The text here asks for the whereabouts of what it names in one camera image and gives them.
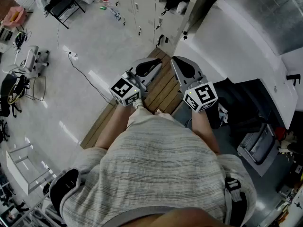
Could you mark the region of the pink stool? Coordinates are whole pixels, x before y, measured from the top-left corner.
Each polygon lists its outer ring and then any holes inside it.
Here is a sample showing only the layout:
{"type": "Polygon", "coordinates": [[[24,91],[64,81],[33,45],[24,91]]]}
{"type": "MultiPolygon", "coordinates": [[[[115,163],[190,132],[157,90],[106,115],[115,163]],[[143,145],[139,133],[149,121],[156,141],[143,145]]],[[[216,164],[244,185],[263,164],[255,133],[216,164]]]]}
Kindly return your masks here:
{"type": "Polygon", "coordinates": [[[8,28],[15,28],[23,25],[26,18],[27,12],[22,6],[11,7],[2,24],[8,28]]]}

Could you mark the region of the person's right forearm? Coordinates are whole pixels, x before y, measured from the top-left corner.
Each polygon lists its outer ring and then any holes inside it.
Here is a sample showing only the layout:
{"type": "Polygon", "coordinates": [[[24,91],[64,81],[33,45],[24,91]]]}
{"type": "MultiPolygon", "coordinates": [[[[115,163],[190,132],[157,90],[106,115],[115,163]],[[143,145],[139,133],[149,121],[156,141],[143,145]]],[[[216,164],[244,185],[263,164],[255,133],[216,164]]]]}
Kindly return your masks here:
{"type": "Polygon", "coordinates": [[[192,131],[199,136],[216,155],[220,154],[218,142],[205,111],[198,113],[192,111],[192,131]]]}

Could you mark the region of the person's left forearm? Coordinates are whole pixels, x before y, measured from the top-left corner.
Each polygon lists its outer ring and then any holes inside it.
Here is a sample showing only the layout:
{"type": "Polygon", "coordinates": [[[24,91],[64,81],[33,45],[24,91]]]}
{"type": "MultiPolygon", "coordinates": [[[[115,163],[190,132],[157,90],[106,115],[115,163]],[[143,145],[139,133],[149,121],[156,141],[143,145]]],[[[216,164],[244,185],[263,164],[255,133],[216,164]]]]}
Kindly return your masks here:
{"type": "Polygon", "coordinates": [[[109,149],[115,139],[126,130],[131,111],[131,106],[118,105],[98,137],[95,147],[109,149]]]}

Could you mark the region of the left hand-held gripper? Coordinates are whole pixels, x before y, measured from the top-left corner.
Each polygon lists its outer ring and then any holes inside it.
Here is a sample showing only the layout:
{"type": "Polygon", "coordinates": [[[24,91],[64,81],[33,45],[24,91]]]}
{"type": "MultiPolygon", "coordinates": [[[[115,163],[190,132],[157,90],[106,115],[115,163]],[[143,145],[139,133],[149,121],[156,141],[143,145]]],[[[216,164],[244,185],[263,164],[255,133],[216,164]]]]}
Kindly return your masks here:
{"type": "Polygon", "coordinates": [[[147,87],[155,79],[162,68],[159,58],[143,58],[136,60],[123,74],[116,77],[109,87],[113,98],[126,107],[137,99],[147,96],[147,87]]]}

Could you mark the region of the white office chair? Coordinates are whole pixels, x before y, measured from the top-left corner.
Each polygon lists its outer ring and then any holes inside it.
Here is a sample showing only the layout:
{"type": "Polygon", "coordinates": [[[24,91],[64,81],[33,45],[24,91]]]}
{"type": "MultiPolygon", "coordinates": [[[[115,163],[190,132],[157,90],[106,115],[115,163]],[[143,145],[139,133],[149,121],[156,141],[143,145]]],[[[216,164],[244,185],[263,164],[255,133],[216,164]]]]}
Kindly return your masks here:
{"type": "Polygon", "coordinates": [[[44,67],[49,66],[48,57],[50,51],[41,51],[38,46],[32,45],[29,47],[26,58],[20,65],[11,64],[2,68],[2,72],[6,74],[27,74],[32,77],[40,77],[44,67]]]}

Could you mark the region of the person's grey striped shirt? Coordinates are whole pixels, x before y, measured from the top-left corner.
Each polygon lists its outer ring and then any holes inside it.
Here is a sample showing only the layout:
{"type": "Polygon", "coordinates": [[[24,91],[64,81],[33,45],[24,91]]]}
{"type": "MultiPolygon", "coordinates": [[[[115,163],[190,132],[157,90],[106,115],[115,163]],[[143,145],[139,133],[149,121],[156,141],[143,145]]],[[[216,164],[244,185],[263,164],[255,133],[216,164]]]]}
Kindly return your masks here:
{"type": "Polygon", "coordinates": [[[68,227],[118,227],[146,215],[196,207],[224,221],[225,181],[235,179],[252,216],[256,190],[236,155],[216,155],[190,129],[165,119],[127,127],[109,149],[80,152],[56,205],[68,227]]]}

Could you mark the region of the grey printer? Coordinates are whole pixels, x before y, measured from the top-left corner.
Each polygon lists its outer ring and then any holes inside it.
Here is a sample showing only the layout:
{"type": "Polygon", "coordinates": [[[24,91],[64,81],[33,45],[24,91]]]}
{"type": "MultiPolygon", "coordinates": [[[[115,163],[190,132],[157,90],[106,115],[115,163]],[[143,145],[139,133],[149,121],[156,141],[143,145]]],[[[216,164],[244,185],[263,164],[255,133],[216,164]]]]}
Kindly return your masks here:
{"type": "Polygon", "coordinates": [[[264,123],[258,132],[246,134],[237,152],[262,177],[278,155],[279,146],[273,128],[264,123]]]}

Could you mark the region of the wooden slat platform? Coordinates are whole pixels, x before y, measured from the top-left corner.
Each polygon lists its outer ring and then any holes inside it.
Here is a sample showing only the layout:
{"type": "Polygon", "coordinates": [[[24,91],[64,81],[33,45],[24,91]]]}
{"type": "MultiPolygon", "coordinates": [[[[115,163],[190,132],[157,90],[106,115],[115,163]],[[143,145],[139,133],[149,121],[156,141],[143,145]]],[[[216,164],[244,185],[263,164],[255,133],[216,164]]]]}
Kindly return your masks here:
{"type": "MultiPolygon", "coordinates": [[[[160,58],[162,60],[162,68],[154,81],[148,86],[148,94],[144,100],[144,105],[152,113],[160,109],[164,113],[173,115],[182,105],[182,99],[178,94],[179,83],[171,68],[170,57],[159,48],[154,49],[149,54],[149,57],[160,58]]],[[[88,149],[95,145],[100,133],[111,119],[116,106],[117,103],[113,99],[101,111],[100,116],[80,144],[83,149],[88,149]]]]}

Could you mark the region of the person's beige trousers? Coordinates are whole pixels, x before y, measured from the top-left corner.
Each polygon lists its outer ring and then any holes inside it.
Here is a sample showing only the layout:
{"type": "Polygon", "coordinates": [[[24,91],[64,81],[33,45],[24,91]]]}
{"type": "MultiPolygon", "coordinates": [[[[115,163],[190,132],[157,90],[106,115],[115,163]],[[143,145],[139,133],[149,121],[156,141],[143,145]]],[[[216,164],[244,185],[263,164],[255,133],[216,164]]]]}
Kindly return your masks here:
{"type": "Polygon", "coordinates": [[[131,116],[129,117],[127,127],[130,127],[131,125],[134,125],[136,123],[145,122],[147,120],[153,120],[153,119],[165,119],[172,121],[174,123],[178,123],[169,113],[163,113],[160,115],[155,115],[149,112],[146,108],[140,108],[135,110],[131,116]]]}

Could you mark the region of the white cloth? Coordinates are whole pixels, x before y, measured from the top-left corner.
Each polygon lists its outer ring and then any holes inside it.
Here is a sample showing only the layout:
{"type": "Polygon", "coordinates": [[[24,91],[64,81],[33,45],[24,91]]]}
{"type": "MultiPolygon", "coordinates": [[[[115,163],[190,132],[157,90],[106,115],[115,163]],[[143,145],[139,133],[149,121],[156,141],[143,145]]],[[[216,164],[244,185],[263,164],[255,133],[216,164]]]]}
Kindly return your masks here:
{"type": "Polygon", "coordinates": [[[184,14],[186,9],[188,7],[188,3],[187,2],[184,2],[184,1],[181,1],[178,6],[177,6],[177,9],[176,9],[176,12],[180,15],[184,14]]]}

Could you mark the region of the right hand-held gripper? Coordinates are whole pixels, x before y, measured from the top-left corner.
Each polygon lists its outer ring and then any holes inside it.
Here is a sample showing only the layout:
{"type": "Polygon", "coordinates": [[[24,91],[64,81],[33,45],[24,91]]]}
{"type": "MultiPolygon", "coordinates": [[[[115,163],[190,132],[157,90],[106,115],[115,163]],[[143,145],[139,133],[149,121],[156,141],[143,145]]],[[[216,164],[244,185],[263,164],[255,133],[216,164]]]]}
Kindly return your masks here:
{"type": "Polygon", "coordinates": [[[218,96],[213,83],[207,80],[194,61],[181,56],[173,56],[170,62],[179,82],[179,93],[184,103],[196,113],[215,104],[218,96]]]}

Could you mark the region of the white table frame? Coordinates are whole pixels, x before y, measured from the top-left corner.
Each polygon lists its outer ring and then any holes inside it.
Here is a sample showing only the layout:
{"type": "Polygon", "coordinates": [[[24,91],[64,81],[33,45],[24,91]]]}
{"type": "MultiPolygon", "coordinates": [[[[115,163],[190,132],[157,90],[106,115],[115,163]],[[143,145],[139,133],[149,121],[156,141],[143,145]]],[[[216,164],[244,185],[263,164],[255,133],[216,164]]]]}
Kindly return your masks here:
{"type": "Polygon", "coordinates": [[[26,195],[43,188],[56,177],[44,161],[34,160],[33,150],[34,146],[28,142],[22,147],[6,151],[8,171],[26,195]]]}

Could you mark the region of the black folding table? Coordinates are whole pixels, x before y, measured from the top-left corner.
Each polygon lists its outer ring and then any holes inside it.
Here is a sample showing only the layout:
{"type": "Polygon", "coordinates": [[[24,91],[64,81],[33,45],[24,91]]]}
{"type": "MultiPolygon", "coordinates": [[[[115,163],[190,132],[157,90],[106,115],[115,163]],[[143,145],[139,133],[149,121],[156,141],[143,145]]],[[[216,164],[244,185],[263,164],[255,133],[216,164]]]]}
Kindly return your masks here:
{"type": "Polygon", "coordinates": [[[69,29],[65,22],[69,20],[71,16],[73,16],[78,10],[86,13],[80,5],[80,2],[81,0],[49,0],[45,10],[66,29],[69,29]]]}

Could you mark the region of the person's chin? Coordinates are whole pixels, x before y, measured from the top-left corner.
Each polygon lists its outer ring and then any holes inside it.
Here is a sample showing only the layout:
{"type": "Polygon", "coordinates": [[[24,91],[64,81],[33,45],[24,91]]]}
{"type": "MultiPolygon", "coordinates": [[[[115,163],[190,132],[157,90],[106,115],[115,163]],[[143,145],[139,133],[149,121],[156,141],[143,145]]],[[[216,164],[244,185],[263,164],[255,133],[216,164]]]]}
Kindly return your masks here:
{"type": "Polygon", "coordinates": [[[132,220],[121,227],[234,227],[213,218],[199,208],[175,209],[132,220]]]}

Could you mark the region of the silver foil panel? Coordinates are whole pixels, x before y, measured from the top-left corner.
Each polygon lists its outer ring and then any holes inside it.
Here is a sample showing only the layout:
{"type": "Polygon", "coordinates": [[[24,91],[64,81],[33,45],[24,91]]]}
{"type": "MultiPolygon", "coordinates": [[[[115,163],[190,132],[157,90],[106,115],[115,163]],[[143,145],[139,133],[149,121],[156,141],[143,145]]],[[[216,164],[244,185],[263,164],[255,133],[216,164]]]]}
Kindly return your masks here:
{"type": "Polygon", "coordinates": [[[303,0],[224,0],[264,38],[275,55],[303,47],[303,0]]]}

